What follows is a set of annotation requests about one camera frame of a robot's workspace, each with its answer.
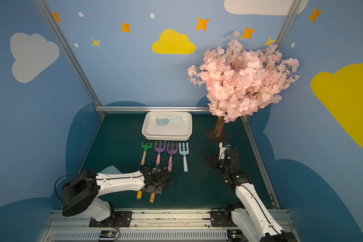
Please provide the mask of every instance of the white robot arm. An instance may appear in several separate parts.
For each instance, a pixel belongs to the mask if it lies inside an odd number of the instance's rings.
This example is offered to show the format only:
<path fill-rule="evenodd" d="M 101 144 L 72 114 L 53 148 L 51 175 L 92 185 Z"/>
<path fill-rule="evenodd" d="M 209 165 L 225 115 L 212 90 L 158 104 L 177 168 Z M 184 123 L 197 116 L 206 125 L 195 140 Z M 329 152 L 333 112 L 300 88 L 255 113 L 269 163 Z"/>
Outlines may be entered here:
<path fill-rule="evenodd" d="M 111 202 L 99 199 L 99 196 L 121 191 L 143 190 L 149 193 L 161 193 L 163 186 L 171 180 L 167 169 L 151 171 L 143 169 L 125 174 L 102 174 L 93 169 L 80 172 L 63 185 L 63 216 L 80 213 L 94 218 L 105 226 L 115 222 L 115 211 Z"/>
<path fill-rule="evenodd" d="M 249 242 L 297 241 L 292 233 L 285 233 L 274 220 L 259 198 L 253 184 L 239 184 L 235 188 L 235 194 L 244 208 L 232 210 L 231 218 Z"/>
<path fill-rule="evenodd" d="M 207 156 L 207 165 L 223 171 L 225 182 L 235 187 L 235 194 L 242 202 L 228 204 L 224 220 L 237 225 L 249 242 L 297 242 L 293 233 L 286 233 L 271 216 L 254 185 L 241 171 L 237 152 L 230 147 L 227 142 L 219 143 L 219 156 Z"/>

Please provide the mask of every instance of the light blue garden fork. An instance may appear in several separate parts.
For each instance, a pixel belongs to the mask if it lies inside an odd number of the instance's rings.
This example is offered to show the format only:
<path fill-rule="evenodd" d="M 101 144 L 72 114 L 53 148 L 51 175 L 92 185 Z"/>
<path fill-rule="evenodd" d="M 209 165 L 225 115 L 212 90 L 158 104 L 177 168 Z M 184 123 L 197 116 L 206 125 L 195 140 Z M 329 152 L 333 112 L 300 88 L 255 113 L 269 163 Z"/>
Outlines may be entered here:
<path fill-rule="evenodd" d="M 165 125 L 168 122 L 181 122 L 181 121 L 183 121 L 182 118 L 177 118 L 177 119 L 158 119 L 158 118 L 156 118 L 156 123 L 158 125 Z"/>
<path fill-rule="evenodd" d="M 183 150 L 182 150 L 181 143 L 179 143 L 179 154 L 181 154 L 183 156 L 183 169 L 184 169 L 184 172 L 188 172 L 187 158 L 185 156 L 188 155 L 189 153 L 190 152 L 188 150 L 188 142 L 187 142 L 187 149 L 185 149 L 184 142 L 183 142 Z"/>

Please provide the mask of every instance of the pink handle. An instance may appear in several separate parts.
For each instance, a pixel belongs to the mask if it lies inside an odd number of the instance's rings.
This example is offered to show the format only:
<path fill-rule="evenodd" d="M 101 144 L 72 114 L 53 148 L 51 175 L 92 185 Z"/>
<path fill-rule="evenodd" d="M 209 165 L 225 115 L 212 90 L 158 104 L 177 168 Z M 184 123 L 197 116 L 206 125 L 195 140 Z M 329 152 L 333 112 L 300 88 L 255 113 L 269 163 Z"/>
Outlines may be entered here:
<path fill-rule="evenodd" d="M 168 162 L 168 171 L 171 172 L 172 171 L 172 156 L 169 158 L 169 162 Z"/>
<path fill-rule="evenodd" d="M 158 158 L 156 160 L 156 165 L 159 165 L 160 164 L 160 154 L 158 154 Z"/>

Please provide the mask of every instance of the vent grille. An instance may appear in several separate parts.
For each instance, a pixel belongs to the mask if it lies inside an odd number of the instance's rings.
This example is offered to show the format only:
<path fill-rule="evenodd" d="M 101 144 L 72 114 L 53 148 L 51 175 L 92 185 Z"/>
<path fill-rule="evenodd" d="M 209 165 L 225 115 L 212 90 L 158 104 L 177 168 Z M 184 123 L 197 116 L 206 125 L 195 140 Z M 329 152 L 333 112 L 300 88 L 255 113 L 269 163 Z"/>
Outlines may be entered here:
<path fill-rule="evenodd" d="M 121 239 L 227 239 L 226 232 L 207 231 L 121 231 Z"/>
<path fill-rule="evenodd" d="M 98 230 L 57 230 L 53 235 L 53 241 L 70 241 L 70 240 L 90 240 L 97 241 L 99 238 Z"/>
<path fill-rule="evenodd" d="M 56 230 L 52 241 L 102 241 L 100 230 Z M 227 240 L 226 230 L 121 230 L 121 240 Z"/>

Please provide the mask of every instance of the yellow cloud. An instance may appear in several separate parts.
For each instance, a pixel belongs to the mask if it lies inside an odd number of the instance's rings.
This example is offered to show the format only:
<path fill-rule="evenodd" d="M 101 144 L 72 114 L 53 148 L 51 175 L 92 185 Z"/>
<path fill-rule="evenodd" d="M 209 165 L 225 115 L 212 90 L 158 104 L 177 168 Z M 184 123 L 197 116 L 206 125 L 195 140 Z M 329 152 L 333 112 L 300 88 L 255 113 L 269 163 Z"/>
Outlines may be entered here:
<path fill-rule="evenodd" d="M 161 33 L 159 41 L 153 43 L 152 50 L 158 54 L 192 54 L 196 46 L 187 35 L 167 29 Z"/>
<path fill-rule="evenodd" d="M 363 148 L 363 64 L 348 65 L 335 74 L 319 73 L 311 86 L 317 98 Z"/>

